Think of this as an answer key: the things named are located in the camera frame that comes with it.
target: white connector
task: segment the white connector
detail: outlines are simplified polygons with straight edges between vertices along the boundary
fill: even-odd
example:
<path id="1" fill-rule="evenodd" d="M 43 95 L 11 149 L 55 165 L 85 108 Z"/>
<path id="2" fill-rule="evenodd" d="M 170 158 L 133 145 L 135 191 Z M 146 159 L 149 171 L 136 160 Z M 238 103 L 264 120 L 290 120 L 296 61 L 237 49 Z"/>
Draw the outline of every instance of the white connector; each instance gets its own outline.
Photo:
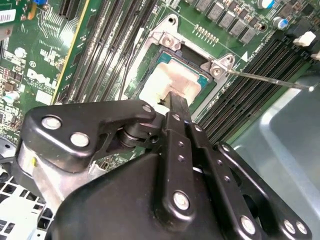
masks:
<path id="1" fill-rule="evenodd" d="M 293 43 L 298 46 L 308 47 L 312 41 L 316 38 L 316 35 L 312 31 L 307 31 L 305 34 L 301 35 L 299 38 L 293 40 Z"/>
<path id="2" fill-rule="evenodd" d="M 320 61 L 320 51 L 318 53 L 312 54 L 311 58 Z"/>

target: blue capacitor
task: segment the blue capacitor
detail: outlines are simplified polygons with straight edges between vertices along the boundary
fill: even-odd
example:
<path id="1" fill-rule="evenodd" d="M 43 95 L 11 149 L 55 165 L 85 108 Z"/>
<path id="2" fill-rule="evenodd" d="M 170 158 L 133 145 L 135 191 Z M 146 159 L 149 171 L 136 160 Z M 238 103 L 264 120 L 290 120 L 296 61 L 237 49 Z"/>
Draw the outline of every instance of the blue capacitor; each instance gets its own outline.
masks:
<path id="1" fill-rule="evenodd" d="M 287 19 L 285 19 L 285 18 L 283 19 L 282 17 L 277 16 L 277 17 L 275 17 L 275 18 L 273 19 L 272 24 L 273 24 L 273 26 L 275 26 L 277 29 L 283 30 L 283 29 L 285 29 L 285 28 L 288 26 L 289 21 L 288 21 Z"/>

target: chip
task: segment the chip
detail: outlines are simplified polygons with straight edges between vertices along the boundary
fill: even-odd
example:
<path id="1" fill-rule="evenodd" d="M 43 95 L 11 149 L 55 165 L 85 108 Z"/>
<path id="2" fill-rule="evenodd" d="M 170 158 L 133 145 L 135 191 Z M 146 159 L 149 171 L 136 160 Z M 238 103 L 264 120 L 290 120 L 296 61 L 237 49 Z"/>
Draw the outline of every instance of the chip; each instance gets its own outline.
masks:
<path id="1" fill-rule="evenodd" d="M 15 75 L 15 80 L 18 81 L 18 82 L 21 82 L 21 80 L 22 80 L 22 75 L 21 75 L 21 74 L 16 74 L 16 75 Z"/>
<path id="2" fill-rule="evenodd" d="M 243 30 L 243 32 L 244 32 L 244 34 L 243 34 L 242 38 L 240 39 L 240 41 L 243 42 L 244 44 L 250 43 L 250 41 L 256 35 L 256 32 L 252 28 L 248 28 L 248 27 L 245 30 Z"/>
<path id="3" fill-rule="evenodd" d="M 237 5 L 238 5 L 238 3 L 237 3 L 236 1 L 232 1 L 232 2 L 230 3 L 230 5 L 229 5 L 228 9 L 229 9 L 230 11 L 234 11 L 235 8 L 237 7 Z"/>
<path id="4" fill-rule="evenodd" d="M 198 11 L 200 11 L 200 12 L 205 12 L 206 11 L 206 9 L 207 9 L 207 7 L 209 6 L 209 4 L 212 2 L 212 0 L 200 0 L 197 4 L 196 4 L 196 6 L 195 6 L 195 8 L 198 10 Z"/>
<path id="5" fill-rule="evenodd" d="M 233 22 L 235 17 L 236 16 L 232 12 L 227 11 L 224 14 L 224 16 L 222 17 L 222 19 L 221 19 L 221 21 L 219 23 L 219 26 L 227 29 L 230 26 L 230 24 Z"/>
<path id="6" fill-rule="evenodd" d="M 237 37 L 245 28 L 246 24 L 241 20 L 236 20 L 234 23 L 235 24 L 231 28 L 230 33 Z"/>
<path id="7" fill-rule="evenodd" d="M 9 78 L 15 79 L 16 73 L 14 71 L 9 71 Z"/>
<path id="8" fill-rule="evenodd" d="M 249 25 L 254 28 L 255 25 L 256 25 L 258 22 L 259 22 L 259 18 L 257 18 L 256 16 L 254 16 L 254 17 L 252 18 L 252 20 L 249 22 Z"/>
<path id="9" fill-rule="evenodd" d="M 248 13 L 249 11 L 247 9 L 243 9 L 242 12 L 240 12 L 239 14 L 239 18 L 241 18 L 242 20 L 245 19 Z"/>
<path id="10" fill-rule="evenodd" d="M 4 90 L 6 92 L 12 92 L 15 90 L 15 88 L 16 88 L 16 85 L 14 83 L 11 83 L 11 82 L 4 83 Z"/>
<path id="11" fill-rule="evenodd" d="M 302 9 L 302 12 L 305 14 L 305 15 L 310 15 L 312 14 L 312 12 L 314 11 L 314 7 L 308 3 L 307 5 L 305 5 L 305 7 Z"/>
<path id="12" fill-rule="evenodd" d="M 287 4 L 282 8 L 279 15 L 286 19 L 287 17 L 289 17 L 292 14 L 292 12 L 293 12 L 292 5 Z"/>
<path id="13" fill-rule="evenodd" d="M 224 7 L 217 2 L 207 16 L 212 21 L 217 21 L 221 13 L 223 12 L 223 10 L 224 10 Z"/>

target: white label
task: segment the white label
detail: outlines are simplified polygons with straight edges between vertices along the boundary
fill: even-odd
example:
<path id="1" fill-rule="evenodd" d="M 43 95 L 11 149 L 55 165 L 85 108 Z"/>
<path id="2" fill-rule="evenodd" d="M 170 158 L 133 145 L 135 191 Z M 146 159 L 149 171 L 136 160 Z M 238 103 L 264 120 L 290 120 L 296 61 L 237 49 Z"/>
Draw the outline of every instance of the white label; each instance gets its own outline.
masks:
<path id="1" fill-rule="evenodd" d="M 50 105 L 52 96 L 44 91 L 38 90 L 35 96 L 35 100 L 45 105 Z"/>
<path id="2" fill-rule="evenodd" d="M 26 88 L 26 86 L 24 84 L 20 84 L 19 92 L 20 93 L 24 93 L 25 92 L 25 88 Z"/>
<path id="3" fill-rule="evenodd" d="M 12 22 L 16 18 L 16 10 L 3 10 L 0 11 L 0 24 Z"/>

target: barcode sticker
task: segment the barcode sticker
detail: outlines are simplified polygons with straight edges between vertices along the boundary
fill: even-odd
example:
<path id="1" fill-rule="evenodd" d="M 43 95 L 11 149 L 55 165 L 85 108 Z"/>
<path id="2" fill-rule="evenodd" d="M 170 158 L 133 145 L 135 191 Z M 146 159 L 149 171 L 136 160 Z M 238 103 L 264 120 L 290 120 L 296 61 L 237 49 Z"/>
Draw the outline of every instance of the barcode sticker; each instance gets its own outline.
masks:
<path id="1" fill-rule="evenodd" d="M 0 24 L 12 22 L 16 18 L 16 10 L 3 10 L 0 11 Z"/>

